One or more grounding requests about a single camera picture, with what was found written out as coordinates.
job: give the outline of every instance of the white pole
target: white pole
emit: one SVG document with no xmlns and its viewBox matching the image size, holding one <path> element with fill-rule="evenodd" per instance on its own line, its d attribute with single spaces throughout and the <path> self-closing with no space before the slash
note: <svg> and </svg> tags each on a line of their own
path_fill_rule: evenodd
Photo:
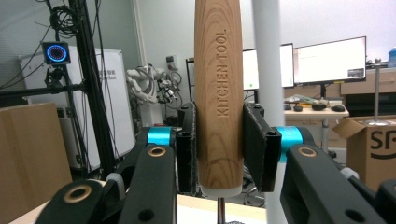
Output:
<svg viewBox="0 0 396 224">
<path fill-rule="evenodd" d="M 283 89 L 280 76 L 279 4 L 277 0 L 252 0 L 257 59 L 259 66 L 259 103 L 270 126 L 284 126 Z M 265 193 L 269 224 L 288 223 L 280 204 L 286 163 L 279 163 L 276 186 Z"/>
</svg>

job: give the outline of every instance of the cardboard box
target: cardboard box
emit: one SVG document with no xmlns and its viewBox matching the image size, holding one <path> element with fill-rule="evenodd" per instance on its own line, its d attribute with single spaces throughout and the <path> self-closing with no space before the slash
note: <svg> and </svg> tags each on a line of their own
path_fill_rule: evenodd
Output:
<svg viewBox="0 0 396 224">
<path fill-rule="evenodd" d="M 383 181 L 396 179 L 396 116 L 378 117 L 388 126 L 366 125 L 369 119 L 373 117 L 346 118 L 332 129 L 346 139 L 346 165 L 377 191 Z"/>
<path fill-rule="evenodd" d="M 55 104 L 0 109 L 0 223 L 48 201 L 72 181 Z"/>
</svg>

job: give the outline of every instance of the sf logo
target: sf logo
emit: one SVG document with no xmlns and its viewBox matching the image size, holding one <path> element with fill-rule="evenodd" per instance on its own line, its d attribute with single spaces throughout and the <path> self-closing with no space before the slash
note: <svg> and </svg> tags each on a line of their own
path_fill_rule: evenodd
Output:
<svg viewBox="0 0 396 224">
<path fill-rule="evenodd" d="M 376 150 L 379 150 L 384 146 L 384 133 L 382 131 L 373 131 L 371 133 L 371 139 L 371 149 L 373 149 L 371 153 L 372 158 L 379 160 L 389 160 L 396 158 L 396 144 L 392 144 L 396 143 L 396 130 L 385 132 L 385 150 L 388 152 L 387 154 L 376 153 Z"/>
</svg>

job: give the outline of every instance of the teal light ring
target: teal light ring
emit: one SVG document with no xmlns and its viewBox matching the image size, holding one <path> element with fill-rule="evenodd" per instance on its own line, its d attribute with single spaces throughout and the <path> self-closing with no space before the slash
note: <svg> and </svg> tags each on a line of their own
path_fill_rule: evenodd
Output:
<svg viewBox="0 0 396 224">
<path fill-rule="evenodd" d="M 56 63 L 61 63 L 67 57 L 67 50 L 60 45 L 52 45 L 47 49 L 47 56 Z"/>
<path fill-rule="evenodd" d="M 148 144 L 169 146 L 172 127 L 151 127 L 148 131 Z"/>
<path fill-rule="evenodd" d="M 277 130 L 282 134 L 281 151 L 279 162 L 286 162 L 286 153 L 289 149 L 296 145 L 303 143 L 303 137 L 301 136 L 300 130 L 294 126 L 276 127 Z"/>
</svg>

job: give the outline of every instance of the table surface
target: table surface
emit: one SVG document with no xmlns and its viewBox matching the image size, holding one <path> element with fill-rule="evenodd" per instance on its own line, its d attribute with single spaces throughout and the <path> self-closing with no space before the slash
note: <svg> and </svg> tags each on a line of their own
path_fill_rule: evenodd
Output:
<svg viewBox="0 0 396 224">
<path fill-rule="evenodd" d="M 10 222 L 11 224 L 31 224 L 44 209 L 46 203 Z M 239 221 L 249 224 L 266 223 L 266 210 L 241 204 L 225 204 L 226 221 Z M 177 195 L 177 223 L 198 224 L 217 222 L 217 201 Z"/>
<path fill-rule="evenodd" d="M 312 118 L 312 119 L 340 119 L 348 117 L 349 112 L 335 112 L 330 108 L 325 108 L 321 111 L 313 110 L 312 108 L 303 108 L 303 111 L 296 112 L 294 110 L 285 110 L 286 118 Z"/>
</svg>

